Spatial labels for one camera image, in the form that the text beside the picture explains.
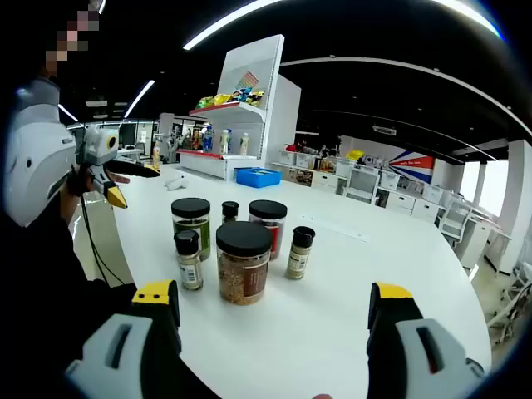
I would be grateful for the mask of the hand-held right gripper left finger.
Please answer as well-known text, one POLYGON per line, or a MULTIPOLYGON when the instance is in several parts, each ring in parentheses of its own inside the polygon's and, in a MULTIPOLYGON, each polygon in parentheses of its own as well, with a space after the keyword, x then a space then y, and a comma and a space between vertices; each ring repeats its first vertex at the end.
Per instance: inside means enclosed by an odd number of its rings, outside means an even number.
POLYGON ((177 282, 149 283, 109 317, 66 369, 84 398, 167 398, 177 392, 181 342, 177 282))

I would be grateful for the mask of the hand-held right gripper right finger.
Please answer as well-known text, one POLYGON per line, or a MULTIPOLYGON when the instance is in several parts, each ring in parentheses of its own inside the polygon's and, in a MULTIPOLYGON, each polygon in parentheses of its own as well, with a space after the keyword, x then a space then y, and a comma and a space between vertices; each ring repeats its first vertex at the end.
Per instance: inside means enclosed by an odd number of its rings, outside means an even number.
POLYGON ((483 367, 440 323, 424 318, 403 287, 372 284, 368 309, 369 398, 465 398, 483 367))

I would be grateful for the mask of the person's left hand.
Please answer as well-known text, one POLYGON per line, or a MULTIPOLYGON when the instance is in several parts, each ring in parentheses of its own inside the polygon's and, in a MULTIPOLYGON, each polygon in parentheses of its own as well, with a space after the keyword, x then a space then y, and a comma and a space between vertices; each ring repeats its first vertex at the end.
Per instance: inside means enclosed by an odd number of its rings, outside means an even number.
POLYGON ((93 177, 87 164, 72 166, 66 179, 66 190, 70 195, 81 197, 87 192, 93 191, 93 177))

